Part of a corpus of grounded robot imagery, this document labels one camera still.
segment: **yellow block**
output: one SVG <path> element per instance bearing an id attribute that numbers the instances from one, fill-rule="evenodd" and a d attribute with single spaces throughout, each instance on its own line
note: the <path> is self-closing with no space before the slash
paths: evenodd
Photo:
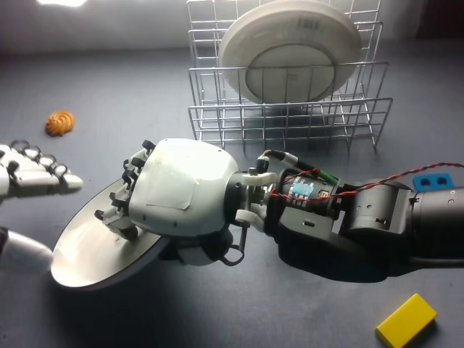
<path id="1" fill-rule="evenodd" d="M 401 348 L 435 319 L 436 314 L 419 294 L 414 294 L 377 326 L 376 333 L 387 346 Z"/>

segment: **metal basket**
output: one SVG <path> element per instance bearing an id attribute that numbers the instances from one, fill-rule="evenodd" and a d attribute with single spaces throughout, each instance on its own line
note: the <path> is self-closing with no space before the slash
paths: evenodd
<path id="1" fill-rule="evenodd" d="M 224 72 L 232 70 L 237 78 L 241 70 L 257 70 L 265 81 L 269 69 L 281 69 L 287 76 L 298 69 L 310 70 L 310 76 L 327 66 L 307 67 L 218 67 L 218 50 L 228 27 L 243 13 L 272 1 L 264 0 L 189 0 L 191 56 L 195 68 L 189 70 L 194 106 L 188 114 L 195 139 L 220 144 L 261 141 L 264 148 L 269 141 L 278 141 L 285 149 L 289 141 L 344 138 L 348 148 L 354 138 L 370 138 L 374 146 L 382 134 L 392 99 L 380 98 L 387 63 L 374 62 L 382 23 L 377 22 L 380 0 L 375 8 L 365 8 L 362 0 L 322 1 L 350 16 L 355 21 L 362 39 L 363 62 L 333 66 L 337 70 L 354 66 L 350 79 L 322 101 L 266 104 L 264 82 L 259 104 L 249 101 L 243 93 L 234 91 L 226 82 Z M 308 81 L 308 98 L 311 91 Z"/>

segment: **wire dish rack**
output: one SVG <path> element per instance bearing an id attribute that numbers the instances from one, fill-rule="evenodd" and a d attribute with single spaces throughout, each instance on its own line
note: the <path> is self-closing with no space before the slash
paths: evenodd
<path id="1" fill-rule="evenodd" d="M 392 99 L 381 98 L 387 63 L 375 62 L 382 23 L 377 21 L 380 0 L 373 8 L 366 0 L 322 1 L 336 7 L 355 23 L 362 39 L 362 62 L 330 66 L 334 74 L 353 69 L 343 86 L 329 86 L 328 96 L 321 101 L 310 101 L 312 76 L 329 66 L 306 67 L 219 67 L 219 45 L 227 29 L 250 9 L 267 4 L 265 0 L 189 0 L 191 58 L 189 69 L 194 105 L 188 109 L 195 139 L 219 144 L 245 144 L 261 141 L 286 149 L 290 141 L 303 141 L 306 148 L 312 140 L 345 139 L 350 148 L 354 138 L 369 138 L 377 146 L 392 106 Z M 260 103 L 248 100 L 243 91 L 233 90 L 225 79 L 236 75 L 239 79 L 254 70 L 262 76 Z M 286 76 L 285 95 L 296 73 L 307 73 L 308 100 L 301 103 L 265 103 L 265 77 L 270 70 L 281 70 Z"/>

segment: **plate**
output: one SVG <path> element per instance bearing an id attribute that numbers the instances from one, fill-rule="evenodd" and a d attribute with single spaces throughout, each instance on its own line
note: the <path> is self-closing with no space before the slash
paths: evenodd
<path id="1" fill-rule="evenodd" d="M 356 68 L 340 64 L 357 62 L 361 48 L 357 28 L 337 9 L 310 0 L 279 0 L 237 19 L 218 56 L 221 67 L 248 67 L 224 71 L 237 93 L 275 104 L 331 95 Z"/>
<path id="2" fill-rule="evenodd" d="M 54 248 L 51 274 L 61 286 L 100 289 L 118 283 L 154 261 L 166 247 L 167 239 L 138 230 L 135 241 L 111 232 L 95 216 L 95 210 L 111 206 L 109 194 L 123 180 L 106 187 L 68 223 Z"/>

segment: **table surface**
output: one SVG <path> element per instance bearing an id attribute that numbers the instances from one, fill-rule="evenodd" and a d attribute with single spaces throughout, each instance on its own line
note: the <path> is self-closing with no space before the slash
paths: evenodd
<path id="1" fill-rule="evenodd" d="M 335 146 L 306 159 L 360 180 L 463 161 L 464 41 L 385 42 L 378 58 L 390 63 L 382 96 L 394 99 L 378 151 L 354 141 L 349 154 Z M 69 165 L 85 187 L 71 196 L 11 199 L 0 223 L 53 247 L 144 139 L 192 138 L 189 65 L 185 50 L 1 59 L 1 142 L 26 138 Z M 76 127 L 49 138 L 45 119 L 57 109 L 72 110 Z M 246 169 L 262 148 L 226 150 Z M 450 172 L 464 183 L 463 171 Z M 460 347 L 463 289 L 464 270 L 329 281 L 284 264 L 274 240 L 254 232 L 234 268 L 155 262 L 103 291 L 63 291 L 49 274 L 0 273 L 0 347 L 382 347 L 374 328 L 416 292 L 439 313 L 436 330 L 416 344 Z"/>

